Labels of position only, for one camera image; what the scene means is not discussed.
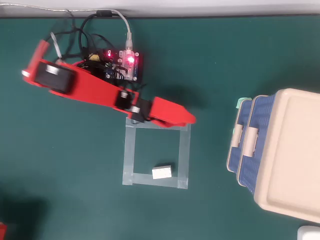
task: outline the small white box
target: small white box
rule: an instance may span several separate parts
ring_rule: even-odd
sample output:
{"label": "small white box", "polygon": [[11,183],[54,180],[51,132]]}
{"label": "small white box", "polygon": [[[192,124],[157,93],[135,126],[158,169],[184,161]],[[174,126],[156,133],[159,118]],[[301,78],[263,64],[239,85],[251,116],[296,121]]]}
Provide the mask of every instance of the small white box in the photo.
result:
{"label": "small white box", "polygon": [[152,168],[153,179],[166,179],[171,178],[171,166],[157,166]]}
{"label": "small white box", "polygon": [[298,240],[318,240],[320,239],[320,227],[301,226],[298,229]]}

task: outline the green tabletop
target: green tabletop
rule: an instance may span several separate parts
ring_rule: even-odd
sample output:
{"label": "green tabletop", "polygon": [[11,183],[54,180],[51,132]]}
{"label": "green tabletop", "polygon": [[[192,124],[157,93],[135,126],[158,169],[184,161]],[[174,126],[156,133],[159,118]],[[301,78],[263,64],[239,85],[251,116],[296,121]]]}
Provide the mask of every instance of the green tabletop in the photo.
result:
{"label": "green tabletop", "polygon": [[[22,80],[55,22],[0,19],[0,215],[8,239],[296,239],[306,222],[261,209],[226,158],[239,98],[320,90],[319,16],[129,21],[134,50],[144,54],[143,97],[182,104],[197,118],[188,190],[122,185],[126,116]],[[124,46],[119,19],[95,19],[86,30]],[[139,129],[136,137],[135,172],[177,161],[179,133]]]}

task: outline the white wall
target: white wall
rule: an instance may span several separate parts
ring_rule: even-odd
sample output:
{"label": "white wall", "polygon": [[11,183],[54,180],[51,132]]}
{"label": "white wall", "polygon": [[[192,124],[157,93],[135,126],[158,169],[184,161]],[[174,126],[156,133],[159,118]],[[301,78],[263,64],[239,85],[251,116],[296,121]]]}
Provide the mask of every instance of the white wall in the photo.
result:
{"label": "white wall", "polygon": [[[320,0],[20,0],[16,3],[59,9],[114,8],[134,17],[320,13]],[[55,14],[0,6],[0,17]]]}

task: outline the beige lid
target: beige lid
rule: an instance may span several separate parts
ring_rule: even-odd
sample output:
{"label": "beige lid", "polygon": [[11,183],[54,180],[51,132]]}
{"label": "beige lid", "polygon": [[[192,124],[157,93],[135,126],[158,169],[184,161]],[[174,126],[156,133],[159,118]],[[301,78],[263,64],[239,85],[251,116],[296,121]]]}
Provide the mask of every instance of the beige lid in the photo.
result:
{"label": "beige lid", "polygon": [[320,94],[277,92],[254,192],[265,210],[320,223]]}

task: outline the red robotic arm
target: red robotic arm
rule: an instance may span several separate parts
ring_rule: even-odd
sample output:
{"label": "red robotic arm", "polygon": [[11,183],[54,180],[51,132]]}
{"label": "red robotic arm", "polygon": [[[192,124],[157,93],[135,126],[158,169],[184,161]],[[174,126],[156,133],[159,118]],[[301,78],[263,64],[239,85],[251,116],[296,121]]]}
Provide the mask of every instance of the red robotic arm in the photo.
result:
{"label": "red robotic arm", "polygon": [[[117,111],[126,113],[130,119],[136,120],[137,116],[142,115],[141,119],[143,120],[140,122],[144,122],[144,120],[152,121],[154,124],[161,127],[184,127],[186,124],[194,124],[196,122],[196,118],[183,106],[160,97],[155,97],[154,101],[150,104],[150,109],[146,112],[146,115],[143,115],[142,108],[143,106],[146,106],[145,103],[147,101],[139,98],[138,92],[112,85],[109,82],[91,75],[89,71],[75,65],[65,62],[60,62],[58,64],[49,62],[43,59],[48,47],[49,43],[42,40],[39,43],[29,66],[26,70],[22,71],[24,76],[23,79],[27,83],[38,87],[51,88],[49,91],[50,93],[64,98],[112,107]],[[58,81],[61,81],[62,76],[59,76],[59,71],[68,76],[66,77],[68,78],[66,83],[63,82],[64,86],[69,86],[65,87],[67,90],[57,90],[52,86],[52,83],[47,84],[47,78],[51,78],[51,76],[55,77],[53,79],[53,85]],[[46,74],[46,79],[44,81],[39,81],[39,75],[43,72]],[[122,100],[123,98],[126,98],[127,93],[130,93],[133,97],[130,100],[130,106],[123,107]]]}
{"label": "red robotic arm", "polygon": [[6,231],[7,231],[7,226],[0,222],[0,240],[5,239]]}

